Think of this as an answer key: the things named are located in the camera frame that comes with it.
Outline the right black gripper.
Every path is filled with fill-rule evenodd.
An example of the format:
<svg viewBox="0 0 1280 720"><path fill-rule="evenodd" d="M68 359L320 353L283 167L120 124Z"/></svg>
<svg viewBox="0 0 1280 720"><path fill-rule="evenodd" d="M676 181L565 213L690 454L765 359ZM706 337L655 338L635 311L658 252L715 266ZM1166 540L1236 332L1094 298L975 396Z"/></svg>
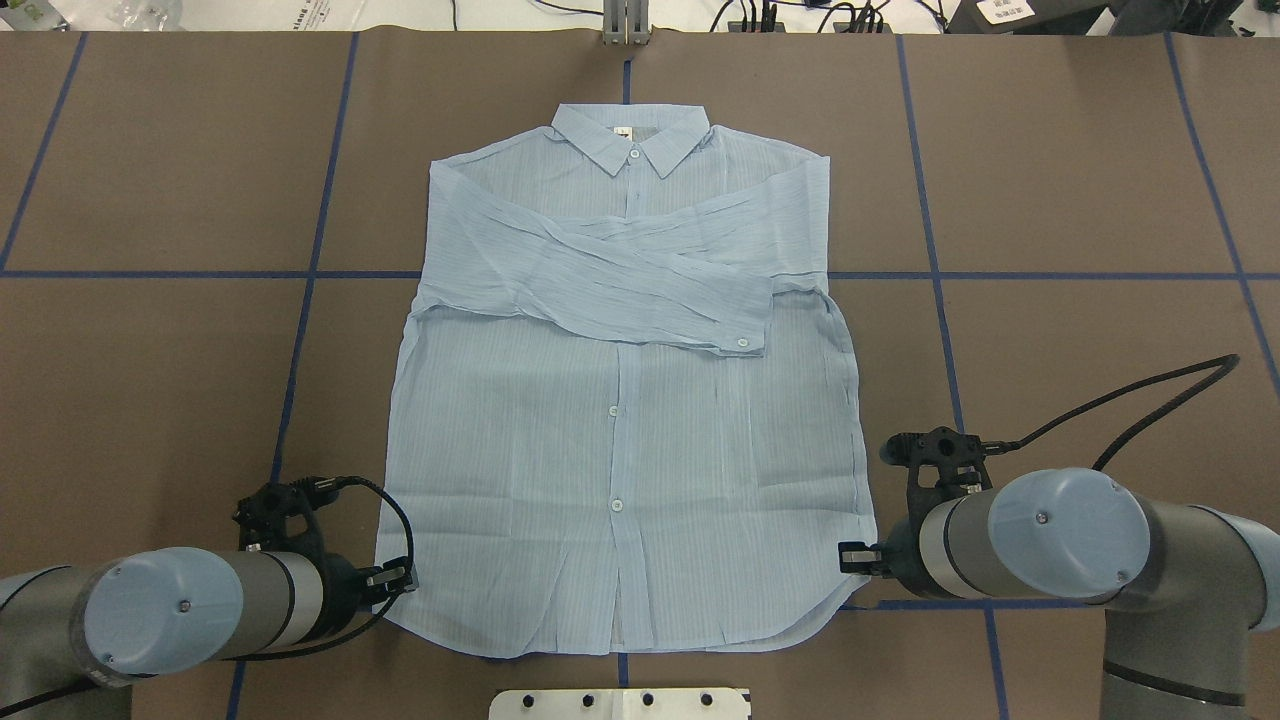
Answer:
<svg viewBox="0 0 1280 720"><path fill-rule="evenodd" d="M897 521L881 544L840 542L838 569L850 575L892 579L901 585L925 584L925 568L910 518Z"/></svg>

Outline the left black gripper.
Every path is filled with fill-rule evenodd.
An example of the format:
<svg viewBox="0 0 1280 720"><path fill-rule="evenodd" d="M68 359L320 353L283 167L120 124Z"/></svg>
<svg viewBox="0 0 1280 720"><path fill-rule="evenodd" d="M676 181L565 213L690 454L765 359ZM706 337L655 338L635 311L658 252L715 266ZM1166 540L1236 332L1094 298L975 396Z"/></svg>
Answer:
<svg viewBox="0 0 1280 720"><path fill-rule="evenodd" d="M342 632L361 607L387 603L419 588L412 564L357 568L338 553L324 553L320 577L323 606L315 621L316 633Z"/></svg>

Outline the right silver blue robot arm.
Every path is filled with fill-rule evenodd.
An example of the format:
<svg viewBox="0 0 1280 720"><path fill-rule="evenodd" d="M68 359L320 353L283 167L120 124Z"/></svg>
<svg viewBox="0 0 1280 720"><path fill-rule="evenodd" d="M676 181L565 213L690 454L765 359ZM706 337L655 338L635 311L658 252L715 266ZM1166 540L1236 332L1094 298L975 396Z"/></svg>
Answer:
<svg viewBox="0 0 1280 720"><path fill-rule="evenodd" d="M841 542L838 565L925 598L1102 609L1102 719L1248 717L1249 637L1277 629L1275 530L1084 468L954 498L919 488L887 539Z"/></svg>

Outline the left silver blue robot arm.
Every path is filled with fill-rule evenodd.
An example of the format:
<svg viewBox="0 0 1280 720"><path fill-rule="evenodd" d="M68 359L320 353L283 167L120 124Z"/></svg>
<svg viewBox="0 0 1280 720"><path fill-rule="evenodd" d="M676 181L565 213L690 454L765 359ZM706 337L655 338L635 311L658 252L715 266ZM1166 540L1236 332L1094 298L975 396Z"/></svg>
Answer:
<svg viewBox="0 0 1280 720"><path fill-rule="evenodd" d="M3 579L3 716L128 719L136 684L339 647L417 587L410 559L170 547Z"/></svg>

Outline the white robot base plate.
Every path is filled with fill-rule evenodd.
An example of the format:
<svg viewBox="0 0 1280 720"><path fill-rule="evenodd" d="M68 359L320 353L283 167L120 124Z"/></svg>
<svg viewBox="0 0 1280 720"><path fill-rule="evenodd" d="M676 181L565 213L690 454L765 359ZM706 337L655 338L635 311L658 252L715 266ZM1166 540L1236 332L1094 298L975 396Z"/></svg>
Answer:
<svg viewBox="0 0 1280 720"><path fill-rule="evenodd" d="M489 719L751 719L750 691L728 687L503 691Z"/></svg>

